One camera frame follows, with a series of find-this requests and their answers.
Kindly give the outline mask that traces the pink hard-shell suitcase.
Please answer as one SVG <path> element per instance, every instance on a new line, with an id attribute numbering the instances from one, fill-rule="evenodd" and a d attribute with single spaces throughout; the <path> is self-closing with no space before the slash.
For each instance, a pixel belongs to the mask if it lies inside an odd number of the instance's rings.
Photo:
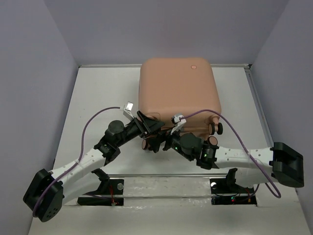
<path id="1" fill-rule="evenodd" d="M 150 58 L 140 68 L 138 109 L 163 121 L 163 130 L 174 125 L 176 114 L 187 118 L 181 134 L 217 143 L 223 133 L 221 103 L 210 63 L 200 57 Z"/>

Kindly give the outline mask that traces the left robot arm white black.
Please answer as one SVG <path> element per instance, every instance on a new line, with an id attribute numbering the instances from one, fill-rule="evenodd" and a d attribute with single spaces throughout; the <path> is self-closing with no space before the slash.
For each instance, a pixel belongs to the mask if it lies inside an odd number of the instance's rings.
<path id="1" fill-rule="evenodd" d="M 51 171 L 39 170 L 22 200 L 32 210 L 33 217 L 42 222 L 49 221 L 63 205 L 65 188 L 114 161 L 120 154 L 120 146 L 138 136 L 147 137 L 159 131 L 164 124 L 140 111 L 127 125 L 120 120 L 111 121 L 104 136 L 89 152 L 81 151 L 78 159 L 63 167 Z"/>

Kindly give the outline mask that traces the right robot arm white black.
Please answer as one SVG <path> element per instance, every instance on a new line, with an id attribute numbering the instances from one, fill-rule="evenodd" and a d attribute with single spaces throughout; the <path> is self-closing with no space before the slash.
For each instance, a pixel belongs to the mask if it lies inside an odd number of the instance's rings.
<path id="1" fill-rule="evenodd" d="M 279 182 L 291 188 L 304 186 L 303 156 L 282 142 L 264 149 L 230 149 L 212 145 L 192 133 L 180 135 L 158 134 L 146 138 L 143 149 L 157 153 L 164 143 L 164 151 L 173 149 L 200 168 L 228 168 L 226 188 L 231 192 L 255 184 Z"/>

